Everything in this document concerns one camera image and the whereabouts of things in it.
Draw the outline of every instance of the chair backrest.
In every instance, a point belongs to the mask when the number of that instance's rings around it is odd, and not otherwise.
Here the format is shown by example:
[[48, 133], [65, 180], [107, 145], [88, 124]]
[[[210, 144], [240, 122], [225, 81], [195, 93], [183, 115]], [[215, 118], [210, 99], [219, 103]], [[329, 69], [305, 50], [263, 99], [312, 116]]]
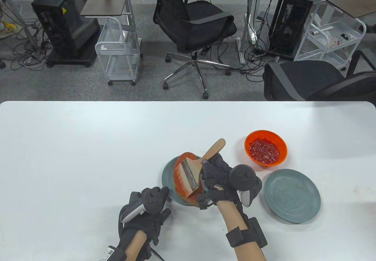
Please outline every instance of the chair backrest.
[[313, 94], [308, 100], [376, 100], [376, 71], [368, 71], [346, 77]]
[[[178, 30], [176, 27], [183, 27], [180, 22], [183, 19], [189, 20], [183, 0], [157, 0], [154, 22], [159, 24], [168, 36], [170, 34], [174, 35]], [[170, 31], [171, 27], [175, 28], [173, 33]]]

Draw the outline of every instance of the orange bowl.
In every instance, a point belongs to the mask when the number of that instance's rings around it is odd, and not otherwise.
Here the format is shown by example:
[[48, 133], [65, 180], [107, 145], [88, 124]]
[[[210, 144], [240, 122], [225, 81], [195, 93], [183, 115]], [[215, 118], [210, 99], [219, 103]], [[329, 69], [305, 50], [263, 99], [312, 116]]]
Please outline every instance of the orange bowl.
[[[279, 158], [273, 164], [269, 164], [269, 165], [264, 164], [264, 163], [258, 162], [257, 160], [255, 160], [252, 157], [251, 152], [249, 151], [248, 148], [249, 148], [251, 142], [258, 139], [258, 138], [261, 138], [261, 139], [266, 138], [268, 141], [274, 143], [277, 146], [277, 148], [279, 150]], [[246, 141], [244, 142], [244, 148], [245, 148], [248, 156], [250, 157], [250, 159], [255, 161], [257, 164], [260, 164], [260, 165], [266, 166], [266, 167], [271, 167], [271, 166], [276, 166], [278, 164], [281, 164], [287, 157], [287, 145], [283, 141], [283, 139], [279, 135], [277, 135], [273, 132], [270, 132], [270, 131], [266, 131], [266, 130], [258, 130], [258, 131], [254, 131], [253, 133], [250, 133], [247, 136]]]

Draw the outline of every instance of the brush bristles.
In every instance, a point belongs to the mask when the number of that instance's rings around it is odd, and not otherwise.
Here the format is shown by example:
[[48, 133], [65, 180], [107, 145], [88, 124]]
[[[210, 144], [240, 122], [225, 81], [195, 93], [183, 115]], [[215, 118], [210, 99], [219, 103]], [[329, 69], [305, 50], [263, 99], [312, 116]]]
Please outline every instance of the brush bristles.
[[177, 176], [177, 179], [178, 179], [180, 186], [182, 186], [182, 188], [183, 188], [182, 191], [184, 193], [182, 193], [182, 195], [184, 197], [188, 197], [193, 192], [193, 189], [192, 189], [191, 185], [189, 184], [188, 178], [187, 178], [187, 176], [184, 172], [183, 166], [181, 164], [179, 164], [179, 166], [177, 166], [176, 176]]

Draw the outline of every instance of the computer tower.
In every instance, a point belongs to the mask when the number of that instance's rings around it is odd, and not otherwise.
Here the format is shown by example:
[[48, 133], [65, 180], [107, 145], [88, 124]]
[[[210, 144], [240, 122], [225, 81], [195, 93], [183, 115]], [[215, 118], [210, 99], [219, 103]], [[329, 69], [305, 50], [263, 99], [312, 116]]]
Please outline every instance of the computer tower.
[[312, 4], [312, 0], [283, 0], [270, 38], [273, 55], [294, 59]]
[[32, 7], [61, 58], [79, 58], [98, 34], [97, 19], [80, 15], [87, 0], [35, 0]]

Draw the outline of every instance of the white cart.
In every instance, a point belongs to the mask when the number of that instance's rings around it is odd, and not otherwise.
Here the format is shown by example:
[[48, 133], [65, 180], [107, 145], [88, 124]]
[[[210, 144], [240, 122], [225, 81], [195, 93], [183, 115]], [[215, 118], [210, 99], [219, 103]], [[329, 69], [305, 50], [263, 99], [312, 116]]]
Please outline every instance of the white cart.
[[[355, 18], [355, 21], [359, 23], [359, 26], [363, 26], [360, 27], [360, 29], [363, 29], [362, 31], [352, 29], [343, 21], [336, 21], [320, 27], [315, 26], [313, 23], [314, 17], [320, 5], [324, 3], [327, 3], [327, 1], [322, 0], [317, 4], [294, 61], [323, 60], [337, 69], [346, 70], [347, 63], [365, 35], [366, 26], [357, 18]], [[317, 49], [302, 53], [302, 48], [307, 40]]]
[[92, 0], [86, 4], [87, 9], [82, 11], [86, 14], [82, 15], [106, 21], [95, 51], [107, 84], [111, 86], [114, 81], [132, 81], [132, 86], [135, 86], [138, 61], [142, 54], [141, 38], [137, 37], [130, 0]]

